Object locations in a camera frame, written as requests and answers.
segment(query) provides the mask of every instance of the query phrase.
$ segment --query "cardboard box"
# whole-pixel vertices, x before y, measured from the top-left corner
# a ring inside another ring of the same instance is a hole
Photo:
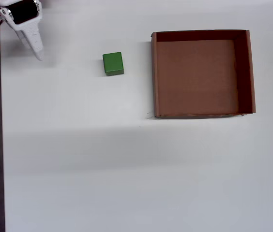
[[[152,34],[156,117],[256,112],[248,30]]]

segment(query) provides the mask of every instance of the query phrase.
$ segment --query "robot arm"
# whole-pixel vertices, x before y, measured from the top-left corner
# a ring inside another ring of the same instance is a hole
[[[38,24],[42,19],[39,0],[0,0],[0,16],[16,32],[22,43],[43,60],[43,43]]]

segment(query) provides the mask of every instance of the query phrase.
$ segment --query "brown cardboard box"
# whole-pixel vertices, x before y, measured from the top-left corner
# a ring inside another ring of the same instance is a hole
[[[152,34],[156,117],[256,112],[248,30]]]

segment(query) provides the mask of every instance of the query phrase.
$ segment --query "white table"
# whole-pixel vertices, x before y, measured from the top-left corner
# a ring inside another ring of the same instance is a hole
[[[153,118],[151,33],[190,29],[250,29],[256,114]],[[273,232],[273,0],[48,0],[40,31],[44,62],[1,29],[7,232]]]

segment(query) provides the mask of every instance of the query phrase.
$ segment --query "green cube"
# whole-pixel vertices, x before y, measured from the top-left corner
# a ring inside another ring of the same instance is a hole
[[[103,63],[107,76],[124,73],[121,52],[104,54]]]

